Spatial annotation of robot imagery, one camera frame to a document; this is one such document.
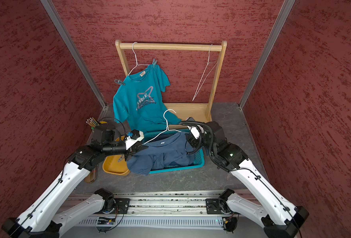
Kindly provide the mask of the grey-blue t-shirt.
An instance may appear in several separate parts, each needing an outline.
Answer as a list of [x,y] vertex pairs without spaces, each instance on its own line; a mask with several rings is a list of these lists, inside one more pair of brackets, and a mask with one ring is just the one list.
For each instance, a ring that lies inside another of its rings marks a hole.
[[195,155],[187,154],[193,147],[186,135],[184,131],[163,134],[147,143],[145,150],[132,155],[127,161],[128,169],[135,174],[147,176],[151,171],[194,165]]

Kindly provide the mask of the grey clothespin on teal shoulder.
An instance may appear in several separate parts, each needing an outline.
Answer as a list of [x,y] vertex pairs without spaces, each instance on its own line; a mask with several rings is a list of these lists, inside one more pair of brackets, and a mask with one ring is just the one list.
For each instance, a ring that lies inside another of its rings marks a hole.
[[120,86],[125,86],[126,84],[122,80],[115,79],[114,82]]

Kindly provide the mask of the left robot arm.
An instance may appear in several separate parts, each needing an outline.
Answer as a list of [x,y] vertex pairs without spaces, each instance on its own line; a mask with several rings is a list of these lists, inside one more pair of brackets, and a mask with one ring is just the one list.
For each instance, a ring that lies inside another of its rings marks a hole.
[[79,147],[66,161],[63,170],[46,191],[17,218],[8,218],[2,230],[10,238],[59,238],[77,223],[96,213],[118,215],[114,195],[99,189],[87,200],[59,214],[58,210],[83,181],[105,158],[113,155],[128,157],[147,147],[144,134],[133,130],[119,141],[114,140],[115,127],[101,124],[93,129],[90,144]]

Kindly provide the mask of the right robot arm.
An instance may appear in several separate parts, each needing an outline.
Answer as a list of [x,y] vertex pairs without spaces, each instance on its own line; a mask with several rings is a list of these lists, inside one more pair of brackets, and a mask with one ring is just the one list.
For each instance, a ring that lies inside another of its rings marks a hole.
[[303,206],[296,206],[282,196],[257,170],[250,157],[237,145],[227,141],[223,128],[216,122],[182,121],[194,138],[197,148],[203,147],[211,161],[238,179],[258,200],[251,202],[232,189],[218,198],[219,209],[230,217],[224,230],[233,232],[242,215],[259,225],[269,238],[301,237],[301,227],[309,217]]

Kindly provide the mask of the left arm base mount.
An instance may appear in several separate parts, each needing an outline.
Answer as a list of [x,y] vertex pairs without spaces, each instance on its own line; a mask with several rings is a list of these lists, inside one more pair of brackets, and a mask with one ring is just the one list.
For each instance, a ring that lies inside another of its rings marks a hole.
[[99,213],[103,214],[127,214],[129,205],[129,198],[110,198],[107,199],[102,206]]

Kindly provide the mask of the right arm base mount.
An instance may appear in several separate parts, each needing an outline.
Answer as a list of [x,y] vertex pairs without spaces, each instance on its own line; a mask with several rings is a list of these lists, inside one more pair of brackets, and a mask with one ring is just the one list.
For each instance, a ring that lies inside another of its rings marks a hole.
[[234,212],[230,210],[227,203],[218,198],[207,198],[205,199],[207,214],[216,215],[232,215]]

